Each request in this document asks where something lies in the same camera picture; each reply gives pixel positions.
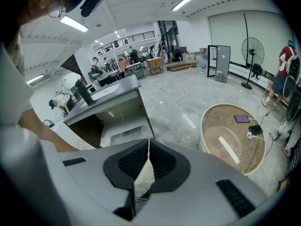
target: backpack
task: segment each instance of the backpack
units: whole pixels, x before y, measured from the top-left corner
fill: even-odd
[[[103,73],[96,65],[92,66],[91,72],[93,78],[96,78]]]
[[[256,76],[256,80],[259,80],[260,77],[258,78],[258,76],[261,76],[262,74],[262,67],[259,64],[254,64],[252,68],[252,72],[253,72],[252,78]]]
[[[298,67],[297,70],[299,70],[300,62],[298,63],[299,58],[297,55],[294,55],[292,48],[290,46],[288,46],[288,48],[290,49],[292,56],[286,62],[284,61],[284,63],[285,63],[286,73],[290,75],[292,74],[292,71],[290,72],[291,64],[293,64],[294,70],[296,69],[296,66]]]

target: cardboard box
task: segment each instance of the cardboard box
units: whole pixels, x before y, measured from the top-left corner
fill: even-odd
[[[200,52],[208,53],[208,48],[199,48]]]

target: standing fan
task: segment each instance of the standing fan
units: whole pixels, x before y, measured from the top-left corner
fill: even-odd
[[[241,85],[247,89],[252,89],[249,85],[250,75],[254,64],[261,65],[264,60],[264,49],[262,44],[253,37],[246,38],[241,46],[241,52],[247,64],[250,64],[249,78],[246,83],[242,82]]]

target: white ceiling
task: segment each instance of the white ceiling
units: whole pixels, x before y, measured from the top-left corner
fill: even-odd
[[[48,73],[53,73],[80,47],[91,44],[115,30],[141,22],[187,21],[194,14],[202,13],[204,9],[223,6],[224,2],[233,0],[192,0],[182,9],[171,11],[179,1],[181,0],[105,0],[87,18],[81,17],[79,5],[68,16],[88,27],[86,33],[60,23],[60,18],[48,16],[24,25],[22,48],[27,79],[36,74],[46,73],[46,69]]]

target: polished floor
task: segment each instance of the polished floor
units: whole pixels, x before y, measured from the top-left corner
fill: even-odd
[[[238,105],[249,111],[258,121],[267,113],[268,109],[261,104],[263,91],[256,86],[252,85],[253,89],[247,90],[240,85],[242,80],[233,75],[229,75],[227,83],[221,83],[214,78],[207,78],[206,71],[202,73],[199,70],[195,75],[190,75],[189,71],[190,69],[164,71],[162,74],[139,80],[144,105],[156,138],[161,143],[172,142],[198,150],[201,115],[215,104]],[[275,129],[280,125],[284,113],[278,107],[263,120],[266,153],[272,144],[269,132],[276,137]],[[148,137],[152,137],[150,130],[140,127],[112,137],[111,145]],[[283,146],[284,141],[274,141],[261,166],[248,176],[267,195],[272,195],[277,189],[278,181],[285,177],[288,159],[282,151]]]

